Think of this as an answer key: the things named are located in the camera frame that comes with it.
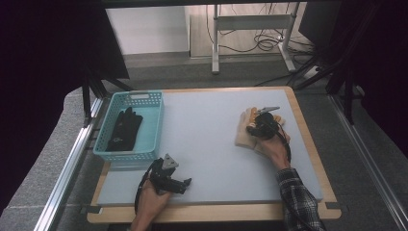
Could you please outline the aluminium rail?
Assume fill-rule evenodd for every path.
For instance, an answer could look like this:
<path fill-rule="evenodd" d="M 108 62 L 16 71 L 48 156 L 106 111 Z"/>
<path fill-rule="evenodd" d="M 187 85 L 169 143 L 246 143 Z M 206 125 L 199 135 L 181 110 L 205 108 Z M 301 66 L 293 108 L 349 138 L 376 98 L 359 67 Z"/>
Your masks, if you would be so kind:
<path fill-rule="evenodd" d="M 371 153 L 369 152 L 357 129 L 344 115 L 344 106 L 342 105 L 341 101 L 332 95 L 329 95 L 328 99 L 334 106 L 342 126 L 357 150 L 358 156 L 362 160 L 362 163 L 365 166 L 373 184 L 377 188 L 377 191 L 379 192 L 393 220 L 395 221 L 398 230 L 408 231 L 408 213 L 403 208 L 400 200 L 397 198 L 395 191 L 386 182 L 384 175 L 372 158 Z"/>
<path fill-rule="evenodd" d="M 55 217 L 62 205 L 66 190 L 72 180 L 73 174 L 80 162 L 80 158 L 86 148 L 87 141 L 91 134 L 91 131 L 95 125 L 95 119 L 98 117 L 100 109 L 104 100 L 96 98 L 90 107 L 91 122 L 82 127 L 75 143 L 73 144 L 69 155 L 65 161 L 62 172 L 48 197 L 48 200 L 39 216 L 38 222 L 33 231 L 49 231 Z"/>

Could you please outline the person's right hand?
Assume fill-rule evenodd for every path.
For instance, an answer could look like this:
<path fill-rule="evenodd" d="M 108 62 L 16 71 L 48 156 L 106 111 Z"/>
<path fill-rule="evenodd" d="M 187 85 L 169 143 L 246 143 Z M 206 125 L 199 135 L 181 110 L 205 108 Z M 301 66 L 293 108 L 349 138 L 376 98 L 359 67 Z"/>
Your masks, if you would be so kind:
<path fill-rule="evenodd" d="M 271 160 L 277 170 L 290 168 L 288 146 L 290 143 L 290 136 L 287 135 L 282 126 L 279 126 L 279 134 L 271 139 L 258 138 L 257 143 L 263 147 L 264 154 Z"/>

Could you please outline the light blue plastic basket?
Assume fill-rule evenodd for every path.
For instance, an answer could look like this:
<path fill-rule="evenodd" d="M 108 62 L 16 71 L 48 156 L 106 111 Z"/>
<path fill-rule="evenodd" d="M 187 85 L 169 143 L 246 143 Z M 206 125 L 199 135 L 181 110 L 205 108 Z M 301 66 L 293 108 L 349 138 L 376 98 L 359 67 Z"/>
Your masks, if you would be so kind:
<path fill-rule="evenodd" d="M 99 131 L 93 153 L 107 162 L 149 162 L 157 158 L 164 116 L 164 99 L 160 90 L 116 92 Z M 131 109 L 141 116 L 134 146 L 130 150 L 110 151 L 109 140 L 120 113 Z"/>

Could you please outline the grey table mat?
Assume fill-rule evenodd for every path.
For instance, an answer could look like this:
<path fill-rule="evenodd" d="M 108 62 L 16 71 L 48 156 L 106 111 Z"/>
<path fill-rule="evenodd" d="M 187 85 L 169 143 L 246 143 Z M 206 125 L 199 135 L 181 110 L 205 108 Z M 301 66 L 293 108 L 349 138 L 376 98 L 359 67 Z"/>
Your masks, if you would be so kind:
<path fill-rule="evenodd" d="M 280 198 L 275 168 L 264 156 L 235 145 L 242 112 L 247 108 L 278 107 L 285 120 L 292 165 L 316 199 L 323 198 L 310 153 L 306 148 L 284 90 L 163 92 L 164 116 L 157 158 L 169 154 L 178 164 L 175 179 L 192 178 L 174 204 L 272 202 Z M 98 204 L 132 205 L 138 184 L 153 162 L 109 162 Z"/>

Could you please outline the white metal desk frame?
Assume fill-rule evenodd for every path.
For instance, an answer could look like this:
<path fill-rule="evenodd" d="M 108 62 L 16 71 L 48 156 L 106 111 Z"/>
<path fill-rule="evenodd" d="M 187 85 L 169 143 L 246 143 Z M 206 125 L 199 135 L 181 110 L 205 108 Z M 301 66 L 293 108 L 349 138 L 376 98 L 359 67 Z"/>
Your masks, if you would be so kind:
<path fill-rule="evenodd" d="M 273 15 L 218 15 L 218 5 L 214 5 L 213 14 L 213 50 L 212 50 L 212 73 L 219 74 L 219 46 L 218 33 L 225 30 L 283 30 L 285 34 L 280 37 L 277 46 L 289 72 L 295 72 L 295 67 L 288 51 L 288 44 L 292 35 L 300 3 L 296 2 L 294 8 L 287 14 Z"/>

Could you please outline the black stand legs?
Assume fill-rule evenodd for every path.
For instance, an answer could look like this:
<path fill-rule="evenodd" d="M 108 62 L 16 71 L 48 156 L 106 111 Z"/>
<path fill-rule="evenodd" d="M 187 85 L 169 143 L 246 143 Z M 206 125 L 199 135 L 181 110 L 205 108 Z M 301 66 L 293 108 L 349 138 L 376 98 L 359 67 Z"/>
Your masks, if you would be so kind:
<path fill-rule="evenodd" d="M 104 84 L 102 83 L 103 80 L 108 81 L 122 90 L 130 91 L 133 90 L 133 88 L 114 77 L 107 75 L 98 77 L 94 75 L 86 65 L 81 67 L 81 73 L 83 75 L 82 95 L 84 108 L 84 128 L 87 128 L 92 122 L 90 94 L 93 93 L 98 99 L 103 99 L 109 95 Z"/>
<path fill-rule="evenodd" d="M 300 32 L 317 48 L 313 61 L 322 62 L 323 68 L 293 88 L 303 90 L 328 77 L 325 87 L 328 94 L 337 94 L 340 89 L 344 89 L 344 116 L 350 124 L 354 123 L 352 58 L 369 23 L 370 10 L 345 0 L 307 3 L 300 23 Z"/>

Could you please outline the white board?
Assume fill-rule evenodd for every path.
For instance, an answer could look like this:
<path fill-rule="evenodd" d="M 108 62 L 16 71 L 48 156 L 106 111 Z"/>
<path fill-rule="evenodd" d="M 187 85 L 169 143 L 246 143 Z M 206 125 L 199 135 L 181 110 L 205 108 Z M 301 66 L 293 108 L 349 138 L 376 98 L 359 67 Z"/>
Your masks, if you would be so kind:
<path fill-rule="evenodd" d="M 184 7 L 107 9 L 123 55 L 187 52 L 188 15 Z"/>

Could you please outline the white power strip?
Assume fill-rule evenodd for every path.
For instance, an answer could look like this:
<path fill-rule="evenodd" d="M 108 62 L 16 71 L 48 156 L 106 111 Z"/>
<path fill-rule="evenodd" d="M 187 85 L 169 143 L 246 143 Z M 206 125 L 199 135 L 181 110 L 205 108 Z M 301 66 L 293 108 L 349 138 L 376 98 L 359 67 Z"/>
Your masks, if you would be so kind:
<path fill-rule="evenodd" d="M 317 65 L 312 66 L 306 73 L 303 75 L 304 79 L 310 79 L 317 75 L 320 72 L 320 67 Z"/>

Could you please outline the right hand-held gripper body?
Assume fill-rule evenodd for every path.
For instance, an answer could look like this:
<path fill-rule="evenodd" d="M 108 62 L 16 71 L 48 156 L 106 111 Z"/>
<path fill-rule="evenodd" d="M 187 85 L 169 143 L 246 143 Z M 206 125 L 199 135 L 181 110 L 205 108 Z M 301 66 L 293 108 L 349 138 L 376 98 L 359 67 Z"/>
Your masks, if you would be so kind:
<path fill-rule="evenodd" d="M 278 107 L 265 107 L 263 109 L 257 109 L 256 112 L 256 127 L 259 132 L 260 136 L 257 138 L 267 138 L 271 139 L 275 135 L 278 135 L 280 123 L 278 120 L 273 116 L 271 111 L 278 110 Z"/>

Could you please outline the person's left hand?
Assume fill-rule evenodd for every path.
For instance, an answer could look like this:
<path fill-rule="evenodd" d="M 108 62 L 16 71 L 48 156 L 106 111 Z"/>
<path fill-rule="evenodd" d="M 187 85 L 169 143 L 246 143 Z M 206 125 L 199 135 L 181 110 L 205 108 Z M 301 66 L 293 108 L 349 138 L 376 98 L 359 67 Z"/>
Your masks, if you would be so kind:
<path fill-rule="evenodd" d="M 147 179 L 141 187 L 136 219 L 151 222 L 165 208 L 171 196 L 171 192 L 156 193 L 153 184 Z"/>

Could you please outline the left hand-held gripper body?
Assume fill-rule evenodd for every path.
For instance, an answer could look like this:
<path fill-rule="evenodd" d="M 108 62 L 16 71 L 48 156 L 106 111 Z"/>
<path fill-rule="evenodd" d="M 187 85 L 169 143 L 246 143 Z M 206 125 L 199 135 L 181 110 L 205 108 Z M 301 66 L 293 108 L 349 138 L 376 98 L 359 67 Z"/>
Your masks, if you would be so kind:
<path fill-rule="evenodd" d="M 184 181 L 177 181 L 171 178 L 172 173 L 178 166 L 179 164 L 169 154 L 165 154 L 163 158 L 159 158 L 152 163 L 150 181 L 156 193 L 176 193 L 178 188 L 186 187 Z"/>

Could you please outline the black curtain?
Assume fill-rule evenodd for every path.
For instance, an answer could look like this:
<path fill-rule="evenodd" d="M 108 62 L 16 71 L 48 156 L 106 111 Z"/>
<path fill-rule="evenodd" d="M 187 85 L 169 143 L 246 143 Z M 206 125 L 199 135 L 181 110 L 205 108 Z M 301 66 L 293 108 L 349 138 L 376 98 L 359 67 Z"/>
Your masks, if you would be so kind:
<path fill-rule="evenodd" d="M 0 0 L 0 216 L 89 77 L 128 72 L 102 0 Z"/>
<path fill-rule="evenodd" d="M 362 106 L 408 157 L 408 0 L 345 0 L 370 10 L 352 58 Z"/>

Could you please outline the beige work glove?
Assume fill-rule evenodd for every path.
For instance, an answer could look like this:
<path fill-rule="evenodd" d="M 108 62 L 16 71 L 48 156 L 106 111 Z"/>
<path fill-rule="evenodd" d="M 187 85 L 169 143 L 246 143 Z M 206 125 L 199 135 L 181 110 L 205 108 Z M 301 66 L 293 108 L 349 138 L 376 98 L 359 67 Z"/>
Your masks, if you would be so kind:
<path fill-rule="evenodd" d="M 257 108 L 247 108 L 244 112 L 242 112 L 237 128 L 237 134 L 235 137 L 235 145 L 240 147 L 245 147 L 249 149 L 253 149 L 256 152 L 263 153 L 263 147 L 257 143 L 255 137 L 251 136 L 247 131 L 246 127 L 249 126 L 249 119 L 251 117 L 256 117 Z"/>

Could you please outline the black glove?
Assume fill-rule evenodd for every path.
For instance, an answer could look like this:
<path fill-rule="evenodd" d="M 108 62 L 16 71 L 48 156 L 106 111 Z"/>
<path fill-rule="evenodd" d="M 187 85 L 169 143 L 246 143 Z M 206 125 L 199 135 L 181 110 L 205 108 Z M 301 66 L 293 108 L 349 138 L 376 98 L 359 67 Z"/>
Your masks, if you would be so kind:
<path fill-rule="evenodd" d="M 135 146 L 142 120 L 143 117 L 137 115 L 132 107 L 120 112 L 106 150 L 131 151 Z"/>

